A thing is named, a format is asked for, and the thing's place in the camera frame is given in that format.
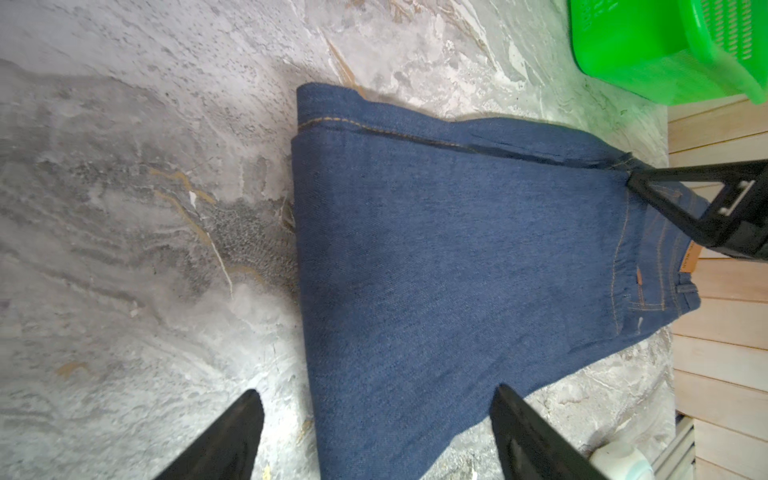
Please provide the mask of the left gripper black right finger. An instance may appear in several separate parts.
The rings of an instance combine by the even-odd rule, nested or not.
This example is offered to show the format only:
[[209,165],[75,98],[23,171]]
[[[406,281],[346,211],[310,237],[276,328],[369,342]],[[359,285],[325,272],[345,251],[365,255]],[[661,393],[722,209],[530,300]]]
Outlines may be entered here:
[[506,480],[588,480],[604,477],[505,384],[495,390],[490,419]]

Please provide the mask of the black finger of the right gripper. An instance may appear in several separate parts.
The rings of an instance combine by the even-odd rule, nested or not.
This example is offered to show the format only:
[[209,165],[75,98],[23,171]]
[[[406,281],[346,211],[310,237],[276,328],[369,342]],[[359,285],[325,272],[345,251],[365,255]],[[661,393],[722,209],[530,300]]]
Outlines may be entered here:
[[627,187],[698,245],[767,259],[767,161],[639,170]]

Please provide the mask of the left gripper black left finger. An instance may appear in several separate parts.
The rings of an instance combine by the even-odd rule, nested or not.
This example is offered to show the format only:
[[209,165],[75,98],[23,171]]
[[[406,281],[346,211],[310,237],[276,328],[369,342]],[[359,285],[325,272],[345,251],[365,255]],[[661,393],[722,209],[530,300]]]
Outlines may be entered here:
[[246,390],[156,479],[249,480],[264,420],[258,392]]

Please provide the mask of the green plastic basket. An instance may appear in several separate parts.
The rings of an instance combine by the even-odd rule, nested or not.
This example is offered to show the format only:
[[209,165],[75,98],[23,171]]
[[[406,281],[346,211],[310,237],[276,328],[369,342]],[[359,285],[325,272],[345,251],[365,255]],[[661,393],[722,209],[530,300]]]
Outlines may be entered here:
[[655,103],[767,100],[764,1],[573,1],[570,20],[585,74]]

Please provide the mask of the dark blue denim trousers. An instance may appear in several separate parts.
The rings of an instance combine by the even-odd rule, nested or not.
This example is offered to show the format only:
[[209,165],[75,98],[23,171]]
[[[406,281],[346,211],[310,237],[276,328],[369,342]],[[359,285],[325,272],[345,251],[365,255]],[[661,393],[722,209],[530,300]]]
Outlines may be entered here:
[[292,142],[300,307],[320,472],[417,479],[519,395],[701,303],[690,238],[600,138],[443,121],[310,83]]

